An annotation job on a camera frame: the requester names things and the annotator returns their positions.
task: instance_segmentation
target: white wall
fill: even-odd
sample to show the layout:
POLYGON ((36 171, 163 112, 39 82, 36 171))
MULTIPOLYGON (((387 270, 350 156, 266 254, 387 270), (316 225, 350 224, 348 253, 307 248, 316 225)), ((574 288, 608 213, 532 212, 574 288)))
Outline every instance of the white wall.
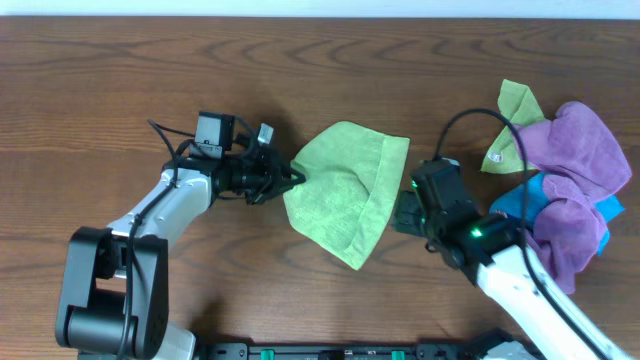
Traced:
POLYGON ((640 0, 0 0, 0 15, 640 19, 640 0))

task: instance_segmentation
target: green cloth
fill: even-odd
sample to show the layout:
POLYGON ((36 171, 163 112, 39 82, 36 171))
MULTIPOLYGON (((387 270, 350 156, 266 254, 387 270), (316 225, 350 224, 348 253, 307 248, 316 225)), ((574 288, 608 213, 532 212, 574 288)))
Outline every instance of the green cloth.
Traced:
POLYGON ((360 269, 391 217, 408 149, 408 138, 329 127, 291 163, 307 178, 284 194, 291 226, 360 269))
MULTIPOLYGON (((527 85, 505 79, 502 82, 498 107, 504 117, 522 127, 544 120, 544 114, 527 85)), ((516 144, 507 127, 493 142, 482 160, 481 171, 493 174, 509 174, 524 170, 516 144)))

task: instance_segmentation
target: purple towel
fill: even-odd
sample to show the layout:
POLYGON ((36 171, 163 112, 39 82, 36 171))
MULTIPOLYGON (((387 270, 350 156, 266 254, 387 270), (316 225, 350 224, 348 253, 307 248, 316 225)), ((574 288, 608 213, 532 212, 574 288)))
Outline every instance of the purple towel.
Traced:
POLYGON ((598 115, 572 101, 556 120, 521 129, 529 162, 548 172, 542 184, 551 203, 540 212, 527 239, 558 286, 575 291, 575 274, 598 250, 607 224, 594 204, 631 178, 620 145, 598 115))

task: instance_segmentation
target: black base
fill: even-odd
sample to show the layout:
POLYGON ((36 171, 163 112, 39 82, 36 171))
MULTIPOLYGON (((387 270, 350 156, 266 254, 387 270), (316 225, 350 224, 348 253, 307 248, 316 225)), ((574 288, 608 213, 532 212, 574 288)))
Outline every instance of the black base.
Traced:
MULTIPOLYGON (((467 342, 426 341, 416 345, 247 345, 216 343, 198 346, 193 360, 471 360, 482 359, 489 350, 515 339, 496 329, 467 342)), ((538 349, 521 341, 537 359, 538 349)), ((115 355, 80 353, 78 360, 113 360, 115 355)))

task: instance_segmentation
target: table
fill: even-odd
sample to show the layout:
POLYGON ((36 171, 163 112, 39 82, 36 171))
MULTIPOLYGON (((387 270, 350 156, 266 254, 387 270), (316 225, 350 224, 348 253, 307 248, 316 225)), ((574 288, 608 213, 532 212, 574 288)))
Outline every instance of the table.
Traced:
MULTIPOLYGON (((0 358, 74 356, 53 336, 67 242, 82 225, 119 218, 157 183, 168 154, 148 118, 188 131, 199 110, 265 121, 288 158, 348 119, 410 137, 411 170, 456 112, 496 109, 506 78, 529 85, 549 118, 565 101, 588 104, 636 168, 639 49, 640 23, 626 21, 2 18, 0 358)), ((485 209, 517 183, 477 171, 499 131, 470 118, 445 149, 485 209)), ((632 181, 619 194, 627 211, 572 297, 634 356, 639 190, 632 181)), ((424 244, 388 228, 355 272, 296 233, 281 199, 218 202, 170 256, 170 319, 208 341, 522 334, 424 244)))

